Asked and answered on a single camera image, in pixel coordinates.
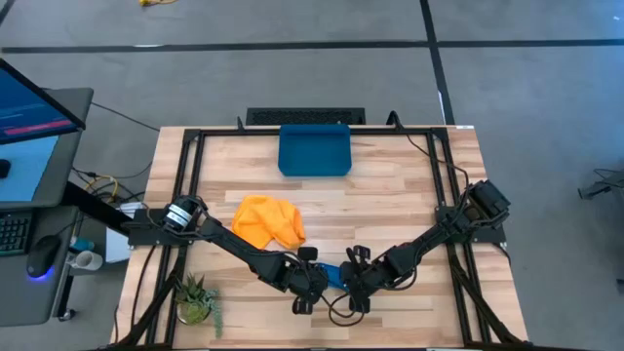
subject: metal stand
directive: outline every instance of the metal stand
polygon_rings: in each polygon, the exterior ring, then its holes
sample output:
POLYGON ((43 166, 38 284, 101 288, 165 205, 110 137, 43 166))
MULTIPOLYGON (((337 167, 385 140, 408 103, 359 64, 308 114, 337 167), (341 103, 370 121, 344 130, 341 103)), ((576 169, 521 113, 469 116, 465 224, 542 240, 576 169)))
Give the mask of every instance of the metal stand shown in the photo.
POLYGON ((67 301, 69 300, 69 293, 71 291, 71 285, 74 283, 74 276, 67 275, 65 283, 62 287, 62 293, 57 309, 54 311, 53 316, 57 317, 60 322, 66 322, 74 318, 76 311, 71 308, 67 308, 67 301))

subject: blue object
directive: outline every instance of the blue object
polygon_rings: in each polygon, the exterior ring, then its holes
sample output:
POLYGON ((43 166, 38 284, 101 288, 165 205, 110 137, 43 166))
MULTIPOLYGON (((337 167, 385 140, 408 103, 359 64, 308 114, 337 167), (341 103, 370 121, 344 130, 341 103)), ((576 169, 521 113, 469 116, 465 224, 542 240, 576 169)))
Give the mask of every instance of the blue object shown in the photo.
POLYGON ((41 277, 37 277, 37 278, 33 278, 29 275, 26 274, 26 276, 28 277, 28 280, 31 282, 45 282, 48 279, 50 279, 50 277, 52 277, 55 274, 55 267, 52 266, 50 267, 50 269, 48 269, 48 271, 46 272, 46 274, 42 275, 41 277))
POLYGON ((48 136, 0 145, 0 159, 11 162, 9 175, 0 179, 0 201, 32 201, 57 140, 48 136))
POLYGON ((79 252, 90 251, 96 247, 96 243, 89 241, 87 239, 73 237, 71 238, 71 241, 69 242, 69 247, 79 252))
POLYGON ((346 176, 351 170, 349 126, 282 126, 278 167, 284 176, 346 176))
POLYGON ((349 290, 342 284, 342 280, 340 279, 340 268, 331 264, 319 263, 321 268, 325 269, 328 273, 328 285, 332 288, 341 289, 343 291, 348 292, 349 290))

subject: computer mouse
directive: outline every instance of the computer mouse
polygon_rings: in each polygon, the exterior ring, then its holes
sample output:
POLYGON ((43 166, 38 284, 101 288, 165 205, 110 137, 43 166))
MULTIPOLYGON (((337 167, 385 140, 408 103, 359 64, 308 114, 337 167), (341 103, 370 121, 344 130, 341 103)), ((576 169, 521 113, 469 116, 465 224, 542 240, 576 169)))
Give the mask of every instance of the computer mouse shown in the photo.
POLYGON ((30 249, 26 271, 32 278, 39 278, 48 272, 59 251, 60 238, 57 235, 45 236, 30 249))

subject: blue light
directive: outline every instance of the blue light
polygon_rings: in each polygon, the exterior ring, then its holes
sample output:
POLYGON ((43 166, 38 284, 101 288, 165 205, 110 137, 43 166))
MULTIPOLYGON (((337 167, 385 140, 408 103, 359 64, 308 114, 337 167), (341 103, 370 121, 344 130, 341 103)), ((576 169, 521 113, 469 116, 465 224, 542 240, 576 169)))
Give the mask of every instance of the blue light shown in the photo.
POLYGON ((50 269, 48 269, 46 274, 42 275, 41 277, 33 278, 31 276, 28 276, 28 280, 31 282, 43 282, 43 281, 48 280, 48 278, 52 277, 54 274, 55 274, 55 267, 52 266, 50 267, 50 269))

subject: white cup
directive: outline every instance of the white cup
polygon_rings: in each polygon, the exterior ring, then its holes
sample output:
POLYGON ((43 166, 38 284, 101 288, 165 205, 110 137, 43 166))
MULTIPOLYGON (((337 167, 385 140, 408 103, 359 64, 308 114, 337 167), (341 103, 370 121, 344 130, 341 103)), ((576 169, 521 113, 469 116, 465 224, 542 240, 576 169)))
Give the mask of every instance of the white cup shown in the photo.
POLYGON ((90 251, 84 251, 78 253, 73 262, 71 262, 71 266, 73 268, 79 269, 87 269, 87 270, 98 270, 103 263, 103 259, 97 253, 92 253, 90 251))

